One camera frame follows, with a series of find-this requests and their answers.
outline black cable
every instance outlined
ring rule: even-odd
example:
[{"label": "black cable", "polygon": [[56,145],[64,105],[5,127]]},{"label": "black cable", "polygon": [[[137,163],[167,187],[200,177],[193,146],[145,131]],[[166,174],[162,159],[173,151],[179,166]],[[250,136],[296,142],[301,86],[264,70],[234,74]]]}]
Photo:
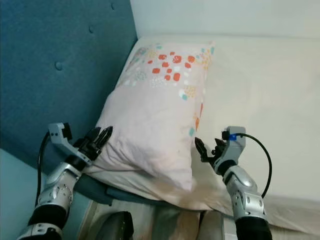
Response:
[{"label": "black cable", "polygon": [[267,149],[265,148],[265,146],[258,140],[256,139],[254,136],[251,136],[249,134],[246,133],[236,133],[236,136],[240,136],[240,137],[247,137],[250,138],[252,140],[254,140],[256,143],[258,143],[260,145],[260,147],[263,149],[264,153],[266,154],[266,157],[268,158],[268,163],[269,163],[269,174],[268,174],[268,180],[266,182],[265,188],[263,193],[261,194],[261,197],[264,198],[265,195],[267,194],[267,191],[269,189],[270,186],[270,182],[271,182],[271,176],[272,176],[272,162],[271,162],[271,157],[267,151]]},{"label": "black cable", "polygon": [[39,195],[41,193],[41,168],[42,168],[42,162],[43,162],[43,158],[44,158],[44,151],[47,145],[47,140],[49,139],[49,132],[47,132],[45,134],[45,136],[42,139],[41,145],[40,145],[40,149],[39,149],[39,153],[38,153],[38,157],[37,157],[37,187],[36,187],[36,196],[35,196],[35,204],[34,206],[37,206],[38,204],[38,198]]}]

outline white sheet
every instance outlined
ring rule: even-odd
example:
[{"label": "white sheet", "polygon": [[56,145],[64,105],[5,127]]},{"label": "white sheet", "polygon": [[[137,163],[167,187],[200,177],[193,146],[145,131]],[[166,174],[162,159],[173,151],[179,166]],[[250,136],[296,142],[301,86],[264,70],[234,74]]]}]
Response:
[{"label": "white sheet", "polygon": [[[320,42],[311,39],[227,36],[157,36],[134,47],[163,41],[216,41],[197,135],[213,146],[229,125],[244,126],[270,152],[273,175],[265,198],[271,224],[320,235]],[[262,191],[268,162],[247,141],[239,164]],[[187,193],[143,172],[112,172],[92,167],[94,178],[140,196],[182,208],[217,209],[232,214],[221,176],[192,152],[194,189]]]}]

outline robotic hand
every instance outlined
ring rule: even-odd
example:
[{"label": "robotic hand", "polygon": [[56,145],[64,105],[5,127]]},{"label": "robotic hand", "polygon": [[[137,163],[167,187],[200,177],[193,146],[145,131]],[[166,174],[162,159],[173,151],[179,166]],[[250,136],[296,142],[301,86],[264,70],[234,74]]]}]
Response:
[{"label": "robotic hand", "polygon": [[72,135],[67,123],[49,125],[47,134],[52,143],[70,155],[48,176],[43,192],[37,196],[28,226],[17,240],[62,239],[62,229],[67,222],[73,201],[74,186],[83,169],[90,166],[101,153],[101,148],[110,138],[113,127],[109,126],[101,133],[100,130],[100,127],[92,129],[72,146],[68,142]]},{"label": "robotic hand", "polygon": [[215,139],[217,146],[212,151],[213,157],[208,157],[204,143],[197,137],[195,146],[201,155],[201,161],[210,163],[215,173],[223,177],[231,197],[238,240],[272,240],[263,198],[258,192],[257,184],[238,166],[238,159],[246,146],[243,137],[245,132],[244,127],[229,126],[222,132],[222,139],[226,142]]}]

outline bed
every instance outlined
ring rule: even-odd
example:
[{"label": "bed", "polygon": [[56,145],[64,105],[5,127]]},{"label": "bed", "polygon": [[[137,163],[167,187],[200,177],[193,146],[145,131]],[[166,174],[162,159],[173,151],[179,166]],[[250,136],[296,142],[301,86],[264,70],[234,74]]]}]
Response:
[{"label": "bed", "polygon": [[[70,123],[73,140],[95,126],[137,41],[135,23],[128,0],[72,0],[68,4],[12,0],[1,3],[1,17],[1,148],[35,167],[49,123]],[[198,136],[212,145],[226,126],[246,126],[265,143],[274,159],[266,199],[270,222],[320,235],[320,191],[314,180],[320,142],[319,41],[208,35],[173,39],[216,41]],[[135,49],[154,40],[142,38]],[[264,91],[274,92],[274,98]],[[294,121],[281,117],[285,109],[291,110],[287,114]],[[231,214],[220,177],[200,163],[195,151],[192,155],[193,174],[205,188],[187,198],[183,193],[178,202],[175,196],[163,195],[163,191],[175,189],[155,187],[143,172],[106,172],[93,167],[76,190],[101,204],[111,205],[118,199],[192,210],[214,208]],[[49,144],[44,172],[50,173],[65,157]],[[248,143],[240,162],[262,188],[267,162],[259,148]],[[290,172],[284,173],[287,166]],[[297,177],[303,168],[303,177]],[[215,195],[205,194],[206,190],[216,190]],[[284,212],[291,215],[282,218]]]}]

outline pink pillow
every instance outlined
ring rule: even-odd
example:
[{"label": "pink pillow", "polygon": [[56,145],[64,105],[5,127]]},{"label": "pink pillow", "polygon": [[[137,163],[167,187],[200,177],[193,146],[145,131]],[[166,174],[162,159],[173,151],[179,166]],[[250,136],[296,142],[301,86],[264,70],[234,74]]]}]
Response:
[{"label": "pink pillow", "polygon": [[97,122],[113,126],[113,133],[94,164],[109,171],[144,170],[191,190],[191,147],[213,52],[212,44],[138,49]]}]

